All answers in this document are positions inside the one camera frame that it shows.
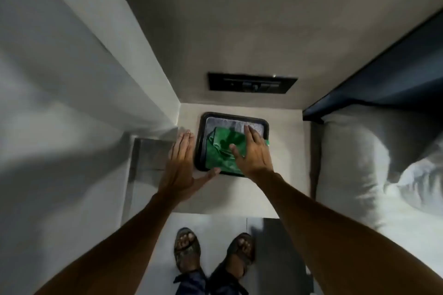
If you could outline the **person's left hand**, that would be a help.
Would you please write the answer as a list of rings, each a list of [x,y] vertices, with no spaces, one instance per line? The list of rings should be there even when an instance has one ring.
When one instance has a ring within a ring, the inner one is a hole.
[[[200,189],[194,188],[195,145],[196,137],[190,130],[180,133],[170,149],[155,199],[177,205]]]

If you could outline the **person's right hand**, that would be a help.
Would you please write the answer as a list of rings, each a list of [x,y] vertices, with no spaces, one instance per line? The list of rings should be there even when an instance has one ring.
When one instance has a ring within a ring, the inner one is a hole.
[[[244,126],[245,162],[236,164],[242,174],[256,184],[273,180],[281,175],[275,173],[269,146],[251,126]]]

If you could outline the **green cleaning cloth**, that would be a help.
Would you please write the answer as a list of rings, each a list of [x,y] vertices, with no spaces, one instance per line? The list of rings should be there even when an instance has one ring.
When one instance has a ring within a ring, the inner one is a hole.
[[[269,146],[268,140],[264,139],[264,141]],[[230,144],[245,146],[244,132],[239,133],[221,127],[215,128],[208,136],[205,167],[209,170],[220,168],[220,174],[227,173],[228,175],[245,177],[236,165],[230,151]]]

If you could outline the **black rectangular tray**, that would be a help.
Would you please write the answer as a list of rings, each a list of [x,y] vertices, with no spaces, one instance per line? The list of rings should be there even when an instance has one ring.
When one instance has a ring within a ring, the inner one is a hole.
[[[215,113],[215,112],[206,112],[201,116],[200,125],[198,129],[198,136],[197,136],[197,145],[196,145],[196,153],[195,153],[195,167],[196,169],[200,171],[208,171],[205,167],[205,160],[206,160],[206,147],[207,147],[207,140],[208,136],[204,137],[204,130],[205,130],[205,124],[206,120],[209,117],[216,117],[216,118],[224,118],[224,119],[238,119],[241,121],[247,121],[247,120],[264,120],[260,118],[251,118],[251,117],[242,117],[238,115],[232,115],[232,114],[225,114],[225,113]]]

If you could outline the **person's right forearm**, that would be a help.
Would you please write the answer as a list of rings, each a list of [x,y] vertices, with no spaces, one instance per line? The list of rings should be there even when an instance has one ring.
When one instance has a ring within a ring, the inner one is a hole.
[[[443,279],[382,234],[317,203],[266,168],[248,171],[324,295],[443,295]]]

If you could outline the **person's left forearm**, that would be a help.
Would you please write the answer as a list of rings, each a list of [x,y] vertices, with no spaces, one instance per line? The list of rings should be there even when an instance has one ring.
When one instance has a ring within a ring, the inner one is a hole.
[[[166,189],[118,231],[66,266],[35,295],[135,295],[161,230],[183,193]]]

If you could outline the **beige bedside table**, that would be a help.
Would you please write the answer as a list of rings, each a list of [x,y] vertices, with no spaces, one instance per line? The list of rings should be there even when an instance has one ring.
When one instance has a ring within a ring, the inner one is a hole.
[[[269,123],[270,154],[274,170],[286,182],[305,195],[310,195],[307,168],[307,142],[301,109],[251,108],[182,103],[178,128],[198,132],[204,113],[226,113],[261,118]],[[146,206],[157,192],[171,142],[147,140],[140,146],[135,178],[126,190],[123,221],[129,220]],[[278,218],[263,192],[251,180],[243,177],[218,175],[190,199],[174,210],[187,214],[220,214],[256,218]]]

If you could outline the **grey tray liner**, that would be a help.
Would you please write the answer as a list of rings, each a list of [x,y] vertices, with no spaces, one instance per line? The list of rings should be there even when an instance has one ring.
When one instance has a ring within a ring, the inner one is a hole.
[[[265,140],[269,138],[269,125],[264,120],[241,121],[238,119],[224,119],[216,117],[207,118],[203,135],[206,138],[210,133],[214,131],[216,127],[221,127],[243,133],[244,125],[252,126],[254,130],[256,130]]]

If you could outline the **person's left sandal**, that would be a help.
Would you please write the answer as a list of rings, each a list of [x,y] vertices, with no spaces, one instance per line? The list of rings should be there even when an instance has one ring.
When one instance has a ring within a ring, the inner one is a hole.
[[[183,227],[178,230],[174,240],[174,260],[181,274],[201,268],[201,247],[195,233]]]

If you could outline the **person's sandal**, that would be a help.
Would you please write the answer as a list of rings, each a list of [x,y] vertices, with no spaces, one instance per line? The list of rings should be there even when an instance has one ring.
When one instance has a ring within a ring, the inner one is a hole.
[[[201,247],[195,233],[183,227],[178,230],[174,240],[174,260],[181,274],[201,268]]]
[[[245,276],[256,259],[254,238],[248,233],[240,233],[228,247],[224,269],[237,280]]]

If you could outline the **person's right sandal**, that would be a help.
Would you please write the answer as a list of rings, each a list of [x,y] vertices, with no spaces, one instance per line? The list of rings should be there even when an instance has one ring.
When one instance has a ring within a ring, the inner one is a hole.
[[[228,247],[224,269],[237,280],[245,276],[256,259],[254,238],[248,233],[240,233]]]

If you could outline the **white pillow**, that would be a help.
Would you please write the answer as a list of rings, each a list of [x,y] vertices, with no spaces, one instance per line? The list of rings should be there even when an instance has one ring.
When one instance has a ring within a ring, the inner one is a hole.
[[[351,105],[323,117],[315,200],[379,231],[385,186],[443,130],[423,113]]]

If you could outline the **dark blue bed headboard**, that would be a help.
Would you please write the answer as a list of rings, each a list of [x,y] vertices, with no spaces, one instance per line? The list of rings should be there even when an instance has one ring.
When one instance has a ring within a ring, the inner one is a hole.
[[[443,119],[443,9],[305,109],[302,117],[318,122],[353,104]]]

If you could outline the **white crumpled blanket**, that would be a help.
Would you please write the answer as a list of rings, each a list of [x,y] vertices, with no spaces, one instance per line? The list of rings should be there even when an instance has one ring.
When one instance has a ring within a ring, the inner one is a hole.
[[[411,145],[389,150],[391,165],[382,188],[423,213],[443,218],[443,132],[421,152]]]

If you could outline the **black wall switch panel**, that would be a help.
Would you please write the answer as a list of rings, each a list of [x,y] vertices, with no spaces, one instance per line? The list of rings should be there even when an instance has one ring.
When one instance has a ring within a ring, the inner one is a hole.
[[[296,77],[219,72],[208,72],[207,78],[210,91],[259,94],[286,94],[298,80]]]

